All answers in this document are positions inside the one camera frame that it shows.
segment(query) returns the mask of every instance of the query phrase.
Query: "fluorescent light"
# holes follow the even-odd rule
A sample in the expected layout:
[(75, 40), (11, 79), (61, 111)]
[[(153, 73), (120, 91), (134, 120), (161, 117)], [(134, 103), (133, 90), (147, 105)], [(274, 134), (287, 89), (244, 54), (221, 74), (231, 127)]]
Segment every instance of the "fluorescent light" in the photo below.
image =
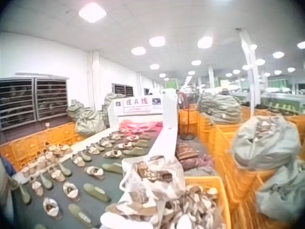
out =
[(299, 49), (305, 49), (305, 42), (298, 43), (298, 44), (297, 44), (297, 47), (298, 47)]
[(233, 70), (233, 74), (237, 75), (240, 73), (240, 70)]
[(191, 64), (194, 65), (194, 66), (198, 66), (198, 65), (201, 64), (201, 61), (200, 60), (192, 61)]
[(132, 54), (135, 56), (144, 55), (146, 50), (143, 47), (136, 47), (132, 49)]
[(295, 71), (295, 68), (288, 68), (287, 70), (289, 73), (293, 73)]
[(249, 65), (244, 65), (244, 66), (242, 67), (242, 69), (245, 70), (245, 71), (248, 71), (248, 70), (250, 69), (250, 66), (249, 66)]
[(266, 61), (263, 60), (263, 59), (258, 59), (258, 60), (255, 61), (255, 63), (256, 63), (257, 65), (264, 65), (264, 64), (266, 63)]
[(275, 52), (272, 54), (274, 58), (280, 59), (282, 58), (285, 54), (283, 52)]
[(97, 3), (91, 2), (83, 7), (78, 15), (90, 23), (95, 23), (107, 15), (106, 11)]
[(281, 70), (275, 70), (274, 73), (275, 73), (276, 75), (280, 75), (280, 74), (282, 73), (282, 71), (281, 71)]
[(152, 69), (152, 70), (157, 70), (157, 69), (160, 68), (160, 66), (159, 66), (157, 63), (154, 63), (154, 64), (152, 64), (152, 65), (149, 66), (149, 67), (150, 67), (150, 69)]
[(165, 45), (165, 38), (164, 37), (153, 37), (149, 39), (149, 44), (152, 47), (160, 47)]
[(208, 49), (213, 44), (213, 38), (212, 37), (203, 37), (198, 41), (198, 48), (200, 49)]

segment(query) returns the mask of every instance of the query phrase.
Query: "sandal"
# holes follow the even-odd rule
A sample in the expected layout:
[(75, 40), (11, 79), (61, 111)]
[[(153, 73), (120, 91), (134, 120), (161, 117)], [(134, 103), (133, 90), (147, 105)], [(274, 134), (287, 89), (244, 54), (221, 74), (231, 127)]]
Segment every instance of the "sandal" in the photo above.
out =
[(60, 220), (62, 218), (61, 211), (57, 202), (51, 198), (44, 198), (43, 199), (43, 209), (47, 213), (48, 216)]
[(48, 169), (48, 172), (49, 172), (51, 178), (58, 182), (62, 182), (66, 179), (65, 176), (63, 175), (63, 173), (59, 169), (56, 169), (55, 167), (50, 167)]
[(63, 183), (62, 188), (63, 188), (63, 192), (70, 200), (77, 202), (81, 199), (79, 196), (78, 189), (74, 184), (66, 181), (65, 183)]
[(115, 150), (113, 149), (112, 151), (108, 151), (103, 154), (104, 158), (120, 158), (122, 157), (122, 152), (121, 150)]
[(79, 156), (78, 154), (74, 154), (71, 156), (71, 160), (74, 164), (76, 164), (78, 167), (84, 167), (85, 166), (85, 162), (83, 160), (83, 158), (81, 156)]
[(85, 173), (98, 179), (104, 179), (104, 170), (95, 166), (89, 166), (85, 168)]
[(42, 184), (34, 177), (30, 177), (29, 182), (32, 184), (32, 189), (34, 190), (36, 195), (41, 197), (43, 195)]

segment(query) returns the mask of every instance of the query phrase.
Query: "green slipper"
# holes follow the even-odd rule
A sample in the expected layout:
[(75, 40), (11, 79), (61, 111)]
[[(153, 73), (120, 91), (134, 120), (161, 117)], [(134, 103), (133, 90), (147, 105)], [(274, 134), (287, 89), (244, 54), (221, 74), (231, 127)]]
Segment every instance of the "green slipper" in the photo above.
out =
[(103, 203), (109, 203), (111, 201), (111, 198), (107, 196), (103, 189), (95, 187), (92, 184), (84, 184), (83, 187), (89, 196), (92, 196)]
[(27, 191), (27, 189), (25, 188), (25, 186), (23, 186), (22, 184), (19, 185), (19, 189), (20, 189), (20, 193), (22, 196), (22, 201), (24, 202), (25, 205), (28, 205), (31, 203), (32, 201), (32, 197), (29, 194), (29, 192)]
[(122, 165), (119, 163), (102, 164), (102, 168), (110, 173), (123, 174)]
[(88, 229), (92, 229), (95, 227), (92, 223), (92, 220), (88, 217), (86, 213), (84, 213), (83, 209), (81, 209), (75, 204), (69, 204), (68, 208), (71, 214)]
[(143, 156), (145, 155), (145, 152), (143, 148), (135, 147), (131, 150), (123, 150), (123, 153), (127, 156)]
[(62, 165), (62, 163), (58, 164), (59, 169), (61, 170), (62, 174), (64, 174), (65, 177), (70, 177), (72, 175), (71, 170), (66, 168), (65, 166)]
[(52, 182), (50, 182), (47, 178), (44, 177), (42, 173), (39, 174), (42, 185), (46, 188), (46, 190), (51, 190), (53, 188)]
[(148, 148), (148, 143), (146, 140), (139, 140), (137, 142), (132, 142), (132, 146), (140, 148)]

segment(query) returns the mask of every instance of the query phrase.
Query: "slipper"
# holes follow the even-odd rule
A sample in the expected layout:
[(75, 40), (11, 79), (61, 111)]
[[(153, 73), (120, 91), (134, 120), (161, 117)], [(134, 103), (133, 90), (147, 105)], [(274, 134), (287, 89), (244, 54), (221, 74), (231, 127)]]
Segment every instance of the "slipper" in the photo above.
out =
[(115, 150), (115, 149), (103, 154), (104, 158), (120, 158), (122, 156), (123, 156), (123, 153), (121, 152), (121, 150)]
[(30, 177), (29, 182), (32, 184), (32, 189), (34, 190), (36, 195), (41, 197), (43, 195), (42, 184), (34, 177)]
[(21, 193), (22, 201), (24, 202), (25, 205), (28, 205), (32, 201), (32, 197), (27, 191), (26, 187), (23, 186), (22, 184), (19, 184), (19, 190)]
[(60, 220), (62, 218), (61, 211), (59, 209), (58, 203), (51, 198), (44, 198), (43, 199), (43, 209), (47, 213), (48, 216)]
[(76, 164), (78, 167), (84, 167), (85, 166), (85, 162), (83, 160), (83, 158), (81, 156), (79, 156), (78, 154), (74, 154), (71, 156), (71, 160), (74, 164)]
[(80, 207), (78, 207), (75, 204), (69, 204), (68, 208), (69, 208), (70, 213), (85, 227), (87, 227), (88, 229), (96, 228), (93, 225), (92, 220), (84, 212), (83, 209), (81, 209)]
[(101, 153), (100, 150), (97, 147), (93, 146), (92, 144), (91, 146), (86, 146), (86, 151), (88, 154), (92, 154), (92, 155), (98, 155)]
[(110, 173), (123, 174), (122, 165), (119, 163), (102, 164), (102, 168)]
[(72, 171), (62, 165), (62, 163), (58, 163), (59, 169), (65, 177), (70, 177), (72, 175)]
[(42, 185), (45, 187), (46, 190), (51, 190), (53, 188), (52, 182), (50, 182), (47, 178), (44, 177), (42, 173), (39, 174)]
[(70, 200), (77, 202), (81, 199), (79, 196), (79, 191), (74, 184), (67, 181), (63, 183), (62, 189)]
[(103, 189), (95, 187), (92, 184), (84, 184), (83, 187), (89, 196), (92, 196), (103, 203), (111, 202), (111, 198), (107, 196)]
[(132, 142), (132, 146), (140, 148), (148, 148), (148, 143), (146, 140), (140, 140), (137, 142)]
[(98, 179), (104, 179), (104, 170), (102, 168), (98, 168), (95, 166), (89, 166), (85, 168), (85, 173), (87, 173), (90, 176), (96, 177)]
[(143, 148), (140, 147), (135, 147), (131, 150), (123, 150), (123, 153), (127, 156), (143, 156), (146, 154)]

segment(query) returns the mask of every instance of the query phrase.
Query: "shoe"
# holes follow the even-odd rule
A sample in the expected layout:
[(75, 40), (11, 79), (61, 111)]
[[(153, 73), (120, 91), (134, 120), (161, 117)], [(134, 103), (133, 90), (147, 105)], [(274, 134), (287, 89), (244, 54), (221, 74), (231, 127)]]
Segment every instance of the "shoe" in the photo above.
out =
[(30, 177), (29, 182), (32, 184), (32, 189), (34, 190), (36, 195), (41, 197), (43, 195), (42, 184), (34, 177)]
[(62, 189), (63, 189), (63, 192), (66, 194), (66, 196), (70, 200), (72, 200), (74, 202), (77, 202), (80, 200), (78, 189), (74, 184), (66, 181), (65, 183), (63, 183)]
[(143, 156), (146, 154), (143, 148), (140, 147), (135, 147), (131, 150), (123, 150), (123, 153), (127, 156)]
[(79, 154), (72, 155), (71, 156), (71, 160), (78, 167), (84, 167), (86, 165), (86, 163), (84, 162), (83, 158), (81, 156), (79, 156)]
[(107, 196), (105, 191), (99, 187), (95, 187), (92, 184), (84, 184), (84, 190), (89, 196), (92, 196), (103, 203), (111, 202), (111, 198)]
[(122, 165), (119, 163), (102, 164), (102, 168), (110, 173), (123, 174)]
[(43, 204), (43, 209), (47, 213), (48, 216), (50, 216), (56, 220), (60, 220), (62, 218), (62, 214), (59, 209), (59, 206), (54, 199), (46, 197), (43, 199), (42, 204)]
[(85, 168), (85, 173), (98, 179), (104, 179), (104, 170), (95, 166), (89, 166)]
[(123, 154), (122, 154), (121, 150), (115, 150), (115, 149), (103, 154), (104, 158), (120, 158), (122, 156), (123, 156)]
[(148, 148), (148, 143), (146, 140), (140, 140), (137, 142), (132, 142), (133, 147), (140, 147), (140, 148)]
[(72, 176), (72, 171), (66, 168), (62, 165), (62, 163), (58, 163), (59, 169), (61, 170), (62, 174), (64, 174), (65, 177)]

